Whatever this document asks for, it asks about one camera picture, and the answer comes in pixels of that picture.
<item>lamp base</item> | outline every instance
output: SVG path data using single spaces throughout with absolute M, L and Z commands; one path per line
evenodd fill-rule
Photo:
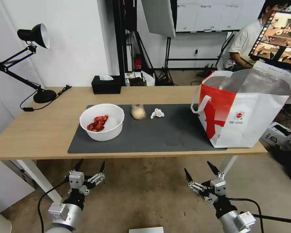
M 38 104 L 48 103 L 56 99 L 56 92 L 52 90 L 38 90 L 37 94 L 33 96 L 33 100 Z

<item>white t-shirt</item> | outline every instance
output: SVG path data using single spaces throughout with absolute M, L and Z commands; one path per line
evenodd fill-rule
M 262 19 L 245 26 L 236 34 L 233 43 L 230 45 L 229 49 L 224 51 L 223 55 L 230 57 L 230 52 L 237 52 L 242 57 L 248 57 L 262 28 Z M 227 61 L 224 66 L 225 68 L 229 68 L 232 66 L 232 63 Z

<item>table leg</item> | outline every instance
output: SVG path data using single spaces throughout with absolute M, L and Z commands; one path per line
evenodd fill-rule
M 38 169 L 32 160 L 17 160 L 23 169 L 34 179 L 34 181 L 42 188 L 44 192 L 53 188 L 50 182 L 46 179 L 43 173 Z M 61 196 L 56 190 L 53 190 L 48 196 L 55 202 L 61 202 Z
M 230 168 L 232 167 L 233 163 L 236 161 L 238 155 L 227 156 L 220 165 L 219 171 L 224 172 L 226 175 Z

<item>floor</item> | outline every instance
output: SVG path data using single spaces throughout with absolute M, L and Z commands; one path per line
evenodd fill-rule
M 201 80 L 195 72 L 172 71 L 174 83 L 190 85 Z M 86 197 L 85 208 L 75 233 L 128 233 L 132 228 L 163 226 L 164 232 L 223 232 L 215 210 L 187 186 L 184 168 L 196 182 L 214 178 L 207 160 L 219 166 L 223 157 L 107 159 L 106 179 Z M 76 160 L 41 160 L 38 167 L 56 185 Z M 102 160 L 88 159 L 82 166 L 86 175 L 98 172 Z M 240 156 L 226 176 L 228 196 L 257 201 L 265 215 L 291 218 L 291 180 L 270 155 Z M 58 188 L 67 198 L 69 184 Z M 11 220 L 13 233 L 40 233 L 37 203 L 39 188 L 2 214 Z M 51 227 L 47 210 L 51 200 L 41 204 L 45 229 Z M 239 211 L 257 213 L 254 204 L 233 202 Z M 291 224 L 264 220 L 265 232 L 291 232 Z M 252 232 L 261 232 L 259 222 Z
M 200 85 L 203 78 L 199 76 L 201 71 L 170 71 L 174 84 L 178 86 L 196 86 Z

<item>monitor screen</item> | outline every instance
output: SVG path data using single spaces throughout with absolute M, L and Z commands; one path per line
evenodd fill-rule
M 272 12 L 249 56 L 291 69 L 291 13 Z

